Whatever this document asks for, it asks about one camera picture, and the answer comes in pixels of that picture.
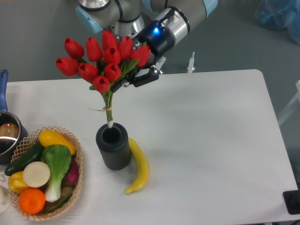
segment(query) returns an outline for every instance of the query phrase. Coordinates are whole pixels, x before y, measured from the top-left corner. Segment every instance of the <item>wicker basket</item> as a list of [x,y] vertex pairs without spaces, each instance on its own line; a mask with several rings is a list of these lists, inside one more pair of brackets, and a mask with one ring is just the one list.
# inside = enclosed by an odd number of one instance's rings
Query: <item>wicker basket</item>
[[[26,217],[29,220],[36,220],[36,221],[52,219],[52,218],[55,218],[55,217],[59,216],[60,214],[64,213],[65,211],[67,211],[74,204],[76,199],[78,198],[78,195],[79,195],[79,192],[81,189],[82,179],[83,179],[83,155],[82,155],[80,143],[78,142],[78,139],[74,136],[73,133],[71,133],[68,130],[63,129],[61,127],[43,127],[42,129],[32,132],[30,135],[28,135],[28,137],[25,137],[20,142],[20,144],[17,146],[11,162],[14,162],[17,158],[19,158],[26,151],[28,151],[30,149],[30,147],[37,142],[38,136],[41,133],[41,131],[43,131],[43,130],[58,131],[75,146],[75,148],[76,148],[75,160],[79,166],[79,178],[78,178],[78,181],[74,185],[70,185],[70,184],[66,183],[65,181],[63,181],[61,183],[61,197],[65,196],[70,191],[73,191],[73,194],[72,194],[71,198],[68,200],[68,202],[65,203],[64,205],[62,205],[61,208],[57,209],[54,212],[48,213],[48,214],[43,214],[42,212],[40,212],[40,213],[37,213],[34,215],[28,215],[26,213],[23,213],[20,210],[19,203],[18,203],[20,194],[10,190],[9,195],[10,195],[11,203],[12,203],[13,207],[18,211],[18,213],[20,215],[22,215],[23,217]],[[55,204],[55,203],[56,202],[46,202],[45,207]]]

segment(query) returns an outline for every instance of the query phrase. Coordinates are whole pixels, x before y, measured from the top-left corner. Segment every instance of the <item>cooking pot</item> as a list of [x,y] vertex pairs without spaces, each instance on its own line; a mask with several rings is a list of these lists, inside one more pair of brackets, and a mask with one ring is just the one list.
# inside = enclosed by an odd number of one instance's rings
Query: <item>cooking pot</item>
[[28,132],[18,117],[8,112],[6,103],[6,86],[8,71],[0,72],[0,165],[9,164],[16,147]]

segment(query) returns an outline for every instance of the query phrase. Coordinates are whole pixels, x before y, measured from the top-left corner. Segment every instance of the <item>red tulip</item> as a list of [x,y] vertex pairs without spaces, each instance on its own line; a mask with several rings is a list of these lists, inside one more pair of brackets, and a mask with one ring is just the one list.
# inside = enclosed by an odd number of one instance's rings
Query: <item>red tulip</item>
[[89,63],[81,63],[78,71],[80,76],[88,82],[91,82],[99,74],[97,67]]
[[84,49],[78,42],[66,38],[65,40],[65,50],[69,54],[69,56],[74,60],[79,60],[84,55]]
[[106,49],[104,52],[104,60],[107,64],[109,63],[119,64],[121,62],[121,55],[119,50],[116,48]]
[[102,48],[103,51],[109,48],[118,48],[117,39],[110,30],[104,30],[102,33]]
[[105,76],[97,76],[92,81],[94,88],[100,93],[107,92],[110,86],[109,80]]
[[85,47],[86,47],[86,53],[91,62],[97,62],[102,59],[103,52],[98,41],[95,38],[93,37],[88,38],[86,40]]
[[138,59],[139,61],[138,61],[137,65],[139,67],[142,67],[148,61],[148,58],[150,57],[150,54],[151,54],[151,49],[150,49],[149,45],[144,45],[144,46],[141,46],[138,49],[136,49],[131,54],[130,58],[132,60]]
[[58,58],[56,66],[66,76],[74,76],[78,72],[78,62],[67,57]]
[[130,56],[133,51],[133,43],[129,36],[122,37],[122,39],[119,43],[119,46],[118,46],[118,50],[119,50],[119,52],[121,54],[121,58],[123,60],[130,59]]
[[107,77],[110,82],[116,81],[121,76],[120,67],[115,63],[107,64],[103,72],[105,77]]

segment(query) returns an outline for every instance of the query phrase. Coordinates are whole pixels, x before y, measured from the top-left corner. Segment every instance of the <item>bok choy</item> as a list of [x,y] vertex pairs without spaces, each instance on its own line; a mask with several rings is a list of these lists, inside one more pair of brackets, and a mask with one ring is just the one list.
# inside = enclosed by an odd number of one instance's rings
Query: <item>bok choy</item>
[[45,191],[46,201],[54,202],[60,198],[61,181],[71,163],[70,150],[61,144],[50,145],[44,149],[41,161],[50,168],[50,179]]

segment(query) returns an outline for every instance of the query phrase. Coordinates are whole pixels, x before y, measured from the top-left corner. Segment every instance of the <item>banana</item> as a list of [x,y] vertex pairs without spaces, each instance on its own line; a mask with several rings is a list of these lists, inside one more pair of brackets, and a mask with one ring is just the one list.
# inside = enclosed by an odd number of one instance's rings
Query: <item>banana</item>
[[149,176],[149,166],[147,163],[147,159],[141,148],[132,138],[129,138],[129,147],[133,156],[135,157],[135,161],[137,164],[137,176],[132,185],[125,190],[126,194],[142,189],[147,183]]

